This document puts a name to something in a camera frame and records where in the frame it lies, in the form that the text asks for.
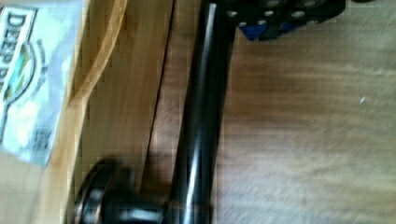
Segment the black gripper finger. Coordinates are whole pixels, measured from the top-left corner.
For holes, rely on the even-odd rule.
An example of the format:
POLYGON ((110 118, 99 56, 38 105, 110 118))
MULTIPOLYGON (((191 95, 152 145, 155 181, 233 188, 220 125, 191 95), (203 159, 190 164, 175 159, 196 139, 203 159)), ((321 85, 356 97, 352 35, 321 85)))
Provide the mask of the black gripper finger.
POLYGON ((247 40, 267 41, 337 17, 347 0, 222 0, 222 4, 247 40))

